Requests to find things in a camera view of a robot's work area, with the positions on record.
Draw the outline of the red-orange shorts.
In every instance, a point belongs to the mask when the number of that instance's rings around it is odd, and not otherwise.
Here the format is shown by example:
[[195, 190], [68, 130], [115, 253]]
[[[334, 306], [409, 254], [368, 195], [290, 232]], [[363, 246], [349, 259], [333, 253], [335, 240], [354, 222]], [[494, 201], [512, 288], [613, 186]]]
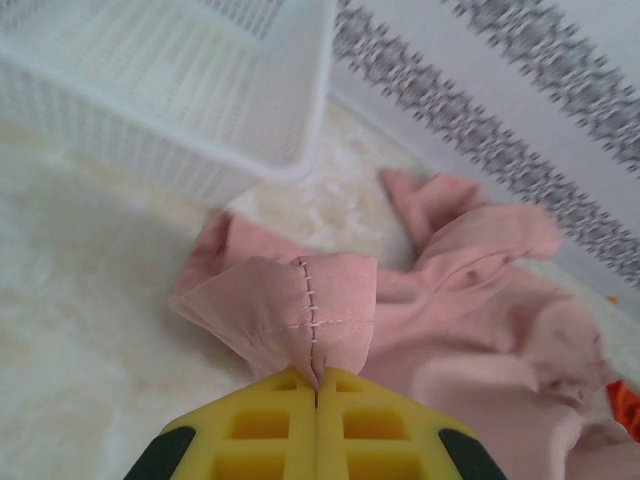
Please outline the red-orange shorts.
[[623, 381], [608, 384], [606, 392], [614, 419], [640, 443], [640, 396]]

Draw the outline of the pink shorts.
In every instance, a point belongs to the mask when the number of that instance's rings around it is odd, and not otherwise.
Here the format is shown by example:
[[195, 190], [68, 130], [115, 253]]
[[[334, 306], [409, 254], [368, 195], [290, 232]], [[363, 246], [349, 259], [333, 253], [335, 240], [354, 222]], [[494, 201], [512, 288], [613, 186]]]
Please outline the pink shorts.
[[237, 215], [202, 231], [169, 299], [254, 373], [337, 367], [471, 427], [508, 480], [640, 480], [640, 443], [594, 398], [616, 378], [584, 304], [518, 265], [561, 236], [463, 177], [385, 170], [405, 271], [305, 249]]

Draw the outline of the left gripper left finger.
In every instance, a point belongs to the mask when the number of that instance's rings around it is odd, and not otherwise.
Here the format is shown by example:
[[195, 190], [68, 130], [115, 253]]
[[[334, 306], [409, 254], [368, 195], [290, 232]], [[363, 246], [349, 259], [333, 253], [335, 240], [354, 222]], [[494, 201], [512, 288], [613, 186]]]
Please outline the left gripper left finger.
[[313, 480], [315, 413], [286, 369], [171, 421], [123, 480]]

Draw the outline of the white plastic basket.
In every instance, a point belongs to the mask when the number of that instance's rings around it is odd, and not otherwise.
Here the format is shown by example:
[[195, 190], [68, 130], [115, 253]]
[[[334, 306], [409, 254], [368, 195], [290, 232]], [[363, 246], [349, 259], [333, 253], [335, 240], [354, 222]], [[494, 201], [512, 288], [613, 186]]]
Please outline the white plastic basket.
[[0, 118], [218, 206], [312, 169], [336, 0], [0, 0]]

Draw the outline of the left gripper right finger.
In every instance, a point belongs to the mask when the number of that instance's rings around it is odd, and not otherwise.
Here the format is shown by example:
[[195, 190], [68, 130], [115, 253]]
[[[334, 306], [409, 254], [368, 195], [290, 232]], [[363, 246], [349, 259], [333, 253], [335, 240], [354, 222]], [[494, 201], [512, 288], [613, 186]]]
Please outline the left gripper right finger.
[[508, 480], [460, 421], [337, 368], [317, 392], [317, 480]]

